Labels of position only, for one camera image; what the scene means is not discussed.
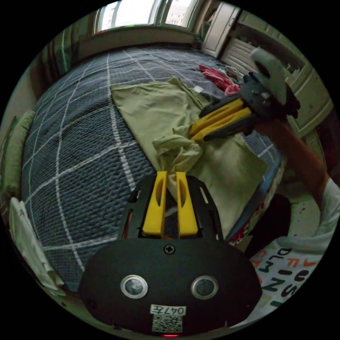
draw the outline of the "gray quilt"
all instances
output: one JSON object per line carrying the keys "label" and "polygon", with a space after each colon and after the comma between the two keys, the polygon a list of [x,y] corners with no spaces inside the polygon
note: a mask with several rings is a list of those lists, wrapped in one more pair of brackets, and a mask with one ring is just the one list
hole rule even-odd
{"label": "gray quilt", "polygon": [[[112,103],[109,86],[174,75],[202,87],[210,100],[223,97],[200,64],[224,66],[189,46],[112,51],[74,67],[38,101],[24,148],[22,199],[47,258],[70,290],[77,290],[88,259],[116,239],[135,184],[154,173]],[[270,167],[279,157],[257,134],[246,142]],[[169,197],[168,208],[173,205]],[[166,219],[169,236],[175,236],[176,219],[176,214]]]}

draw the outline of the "window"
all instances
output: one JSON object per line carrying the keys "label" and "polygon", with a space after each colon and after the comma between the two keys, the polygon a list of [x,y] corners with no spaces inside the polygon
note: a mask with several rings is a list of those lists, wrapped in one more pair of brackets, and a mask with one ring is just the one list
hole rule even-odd
{"label": "window", "polygon": [[95,32],[130,25],[177,25],[192,29],[204,0],[121,0],[101,8]]}

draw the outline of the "pillow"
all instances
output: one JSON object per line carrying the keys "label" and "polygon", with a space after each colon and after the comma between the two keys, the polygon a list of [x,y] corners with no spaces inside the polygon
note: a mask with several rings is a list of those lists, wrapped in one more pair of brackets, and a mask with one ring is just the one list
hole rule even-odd
{"label": "pillow", "polygon": [[8,200],[12,197],[20,199],[22,154],[34,117],[34,111],[26,111],[15,125],[8,141],[2,187],[2,193]]}
{"label": "pillow", "polygon": [[0,148],[0,206],[1,206],[0,213],[1,213],[1,217],[5,225],[8,225],[8,221],[9,221],[10,201],[2,193],[2,187],[3,187],[2,183],[3,183],[3,174],[4,174],[3,170],[4,170],[4,163],[5,163],[8,141],[9,141],[10,136],[12,135],[12,132],[17,122],[18,122],[18,119],[16,116],[14,116],[7,129],[5,138],[2,141],[1,148]]}

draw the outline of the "screw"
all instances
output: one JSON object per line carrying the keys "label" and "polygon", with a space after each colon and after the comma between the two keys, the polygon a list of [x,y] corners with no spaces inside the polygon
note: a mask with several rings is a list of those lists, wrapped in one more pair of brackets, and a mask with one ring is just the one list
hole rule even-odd
{"label": "screw", "polygon": [[270,94],[268,92],[262,92],[261,96],[263,99],[269,99],[270,98]]}
{"label": "screw", "polygon": [[164,253],[171,255],[175,252],[176,248],[172,244],[168,244],[164,247]]}

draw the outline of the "white shirt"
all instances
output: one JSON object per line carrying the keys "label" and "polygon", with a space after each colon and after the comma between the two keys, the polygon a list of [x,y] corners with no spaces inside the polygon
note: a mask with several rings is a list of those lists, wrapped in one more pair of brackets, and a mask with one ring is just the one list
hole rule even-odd
{"label": "white shirt", "polygon": [[250,259],[261,283],[262,296],[249,317],[233,327],[266,316],[303,285],[325,253],[339,216],[340,189],[329,179],[315,234],[312,237],[282,236]]}

